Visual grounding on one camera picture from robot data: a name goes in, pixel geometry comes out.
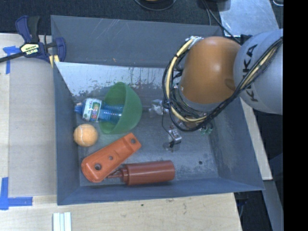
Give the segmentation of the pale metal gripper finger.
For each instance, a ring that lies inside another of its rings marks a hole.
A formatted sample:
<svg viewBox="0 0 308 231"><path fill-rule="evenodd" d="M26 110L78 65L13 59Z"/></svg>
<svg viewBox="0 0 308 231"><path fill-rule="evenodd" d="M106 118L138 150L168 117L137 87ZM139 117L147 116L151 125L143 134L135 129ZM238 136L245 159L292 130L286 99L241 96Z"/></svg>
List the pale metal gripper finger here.
<svg viewBox="0 0 308 231"><path fill-rule="evenodd" d="M169 112L167 108L165 108L162 104L162 100L156 99L151 101L151 105L149 108L150 116L162 116Z"/></svg>
<svg viewBox="0 0 308 231"><path fill-rule="evenodd" d="M182 136L176 128L168 129L168 140L163 143L163 148L166 151L178 151L180 149L180 144L182 141Z"/></svg>

